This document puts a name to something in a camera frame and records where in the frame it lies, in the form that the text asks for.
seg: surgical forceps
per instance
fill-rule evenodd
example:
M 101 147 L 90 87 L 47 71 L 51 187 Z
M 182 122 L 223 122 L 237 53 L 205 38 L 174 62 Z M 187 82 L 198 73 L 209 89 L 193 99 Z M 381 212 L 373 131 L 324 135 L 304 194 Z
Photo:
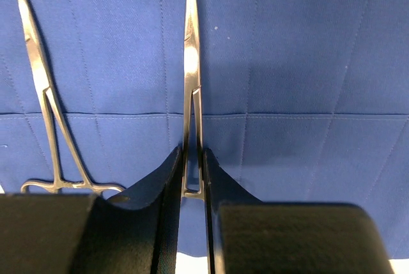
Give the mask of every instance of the surgical forceps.
M 58 193 L 59 189 L 61 188 L 85 188 L 94 191 L 94 193 L 96 194 L 101 194 L 105 190 L 116 190 L 119 192 L 123 191 L 124 188 L 122 186 L 114 184 L 98 185 L 96 183 L 93 183 L 89 178 L 79 157 L 78 151 L 75 148 L 69 129 L 65 123 L 63 113 L 61 112 L 57 93 L 54 88 L 54 84 L 52 83 L 50 70 L 47 66 L 47 60 L 45 58 L 45 53 L 40 41 L 40 34 L 38 33 L 28 0 L 18 0 L 18 2 L 24 30 L 24 38 L 26 40 L 27 53 L 31 65 L 31 70 L 33 72 L 35 89 L 45 122 L 45 129 L 47 131 L 52 158 L 52 168 L 54 171 L 54 181 L 52 183 L 48 181 L 30 179 L 21 186 L 21 192 L 27 192 L 28 186 L 39 186 L 50 193 Z M 65 141 L 68 145 L 68 148 L 70 149 L 75 164 L 78 167 L 82 181 L 66 181 L 61 175 L 52 113 L 54 113 L 57 119 L 57 123 L 64 135 Z
M 205 198 L 203 184 L 203 124 L 202 95 L 200 81 L 200 41 L 199 18 L 196 0 L 186 0 L 185 14 L 185 53 L 184 53 L 184 98 L 183 98 L 183 197 L 195 199 Z M 192 98 L 196 125 L 197 159 L 199 168 L 199 190 L 187 188 L 187 162 L 189 148 L 190 118 L 192 114 Z

